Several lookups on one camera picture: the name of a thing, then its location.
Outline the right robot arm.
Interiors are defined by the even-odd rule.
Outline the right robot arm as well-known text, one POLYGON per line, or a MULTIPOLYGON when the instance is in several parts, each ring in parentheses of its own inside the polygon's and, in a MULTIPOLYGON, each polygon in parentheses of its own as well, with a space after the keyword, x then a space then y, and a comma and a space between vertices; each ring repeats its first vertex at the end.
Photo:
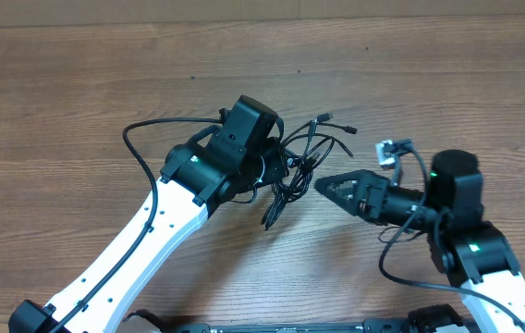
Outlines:
POLYGON ((458 294, 482 332, 525 332, 525 278, 507 238, 483 217, 483 175, 475 154, 437 153, 423 166, 423 191, 370 170, 317 179, 315 189, 363 221, 426 235, 445 285, 386 273, 402 285, 458 294))

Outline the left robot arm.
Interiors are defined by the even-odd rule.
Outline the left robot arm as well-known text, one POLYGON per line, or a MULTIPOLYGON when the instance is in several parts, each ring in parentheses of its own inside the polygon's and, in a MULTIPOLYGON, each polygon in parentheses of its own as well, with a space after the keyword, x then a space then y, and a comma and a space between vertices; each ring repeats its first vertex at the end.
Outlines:
POLYGON ((269 155, 284 127, 268 106, 242 95, 205 129, 171 149, 134 217, 97 259, 46 305, 25 300, 11 332, 114 332, 170 254, 226 202, 268 184, 269 155))

